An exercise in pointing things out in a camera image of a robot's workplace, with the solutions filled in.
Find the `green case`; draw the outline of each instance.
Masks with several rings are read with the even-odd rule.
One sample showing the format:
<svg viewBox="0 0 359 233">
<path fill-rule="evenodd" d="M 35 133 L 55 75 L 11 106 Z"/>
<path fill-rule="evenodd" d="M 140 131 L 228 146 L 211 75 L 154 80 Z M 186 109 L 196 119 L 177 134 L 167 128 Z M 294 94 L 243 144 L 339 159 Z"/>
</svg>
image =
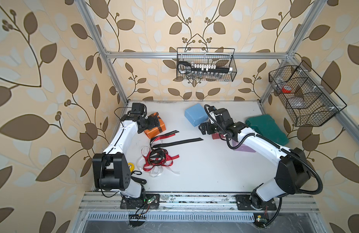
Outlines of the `green case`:
<svg viewBox="0 0 359 233">
<path fill-rule="evenodd" d="M 272 140 L 279 145 L 286 145 L 289 139 L 276 125 L 275 120 L 268 114 L 250 117 L 245 121 L 246 125 L 262 136 Z"/>
</svg>

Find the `tangled ribbons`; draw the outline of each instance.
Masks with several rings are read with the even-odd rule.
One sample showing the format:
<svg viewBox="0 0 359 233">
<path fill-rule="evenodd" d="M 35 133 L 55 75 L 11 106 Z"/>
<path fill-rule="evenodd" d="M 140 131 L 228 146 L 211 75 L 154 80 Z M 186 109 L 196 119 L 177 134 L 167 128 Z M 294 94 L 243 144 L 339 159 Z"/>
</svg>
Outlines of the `tangled ribbons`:
<svg viewBox="0 0 359 233">
<path fill-rule="evenodd" d="M 145 153 L 142 149 L 142 156 L 140 160 L 138 161 L 138 167 L 143 169 L 144 171 L 151 172 L 151 177 L 157 177 L 163 173 L 163 167 L 166 167 L 168 170 L 171 170 L 174 174 L 179 175 L 179 172 L 174 172 L 169 167 L 173 165 L 173 160 L 176 158 L 179 158 L 179 155 L 176 156 L 170 156 L 168 154 L 168 151 L 166 149 L 160 148 L 160 147 L 169 147 L 173 145 L 179 145 L 183 143 L 188 142 L 196 142 L 196 141 L 202 141 L 201 138 L 194 138 L 194 139 L 188 139 L 188 140 L 182 140 L 178 142 L 171 142 L 171 143 L 163 143 L 163 144 L 156 144 L 153 145 L 154 142 L 157 142 L 158 140 L 169 138 L 174 136 L 176 133 L 179 133 L 179 131 L 175 130 L 163 135 L 159 135 L 156 137 L 151 138 L 150 146 L 144 147 L 143 149 L 146 149 Z"/>
</svg>

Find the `ventilation grille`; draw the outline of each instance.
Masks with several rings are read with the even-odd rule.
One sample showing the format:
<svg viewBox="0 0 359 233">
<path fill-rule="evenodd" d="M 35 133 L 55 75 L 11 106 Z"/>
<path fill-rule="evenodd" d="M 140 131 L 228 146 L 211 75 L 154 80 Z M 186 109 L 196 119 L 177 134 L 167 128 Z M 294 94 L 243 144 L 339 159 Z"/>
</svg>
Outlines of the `ventilation grille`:
<svg viewBox="0 0 359 233">
<path fill-rule="evenodd" d="M 91 221 L 128 221 L 129 213 L 135 212 L 107 212 L 93 211 L 89 214 Z M 182 213 L 182 212 L 149 212 L 145 214 L 146 221 L 195 221 L 195 222 L 254 222 L 253 213 Z"/>
</svg>

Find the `purple block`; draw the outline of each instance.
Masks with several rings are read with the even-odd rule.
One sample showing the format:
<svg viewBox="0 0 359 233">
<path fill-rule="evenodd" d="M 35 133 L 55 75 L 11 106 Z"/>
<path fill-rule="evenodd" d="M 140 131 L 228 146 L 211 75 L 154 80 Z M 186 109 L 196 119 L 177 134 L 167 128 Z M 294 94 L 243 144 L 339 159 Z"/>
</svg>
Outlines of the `purple block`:
<svg viewBox="0 0 359 233">
<path fill-rule="evenodd" d="M 234 140 L 232 141 L 232 146 L 236 146 L 238 145 L 238 142 L 235 142 Z M 234 151 L 245 151 L 245 152 L 256 152 L 254 149 L 250 148 L 249 146 L 246 145 L 241 145 L 238 149 L 235 149 Z"/>
</svg>

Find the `orange gift box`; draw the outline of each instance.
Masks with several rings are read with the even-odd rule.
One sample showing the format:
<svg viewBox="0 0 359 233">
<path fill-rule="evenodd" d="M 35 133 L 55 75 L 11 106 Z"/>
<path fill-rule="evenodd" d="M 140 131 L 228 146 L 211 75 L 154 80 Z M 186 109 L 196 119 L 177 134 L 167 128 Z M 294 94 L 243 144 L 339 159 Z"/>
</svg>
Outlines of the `orange gift box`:
<svg viewBox="0 0 359 233">
<path fill-rule="evenodd" d="M 153 113 L 153 114 L 151 114 L 151 116 L 158 116 L 158 113 L 157 112 Z M 158 121 L 160 122 L 160 126 L 155 127 L 153 129 L 146 129 L 144 131 L 144 133 L 147 135 L 147 137 L 149 139 L 155 137 L 156 135 L 159 135 L 160 133 L 162 133 L 163 131 L 166 130 L 163 120 L 159 116 L 157 118 L 158 118 Z"/>
</svg>

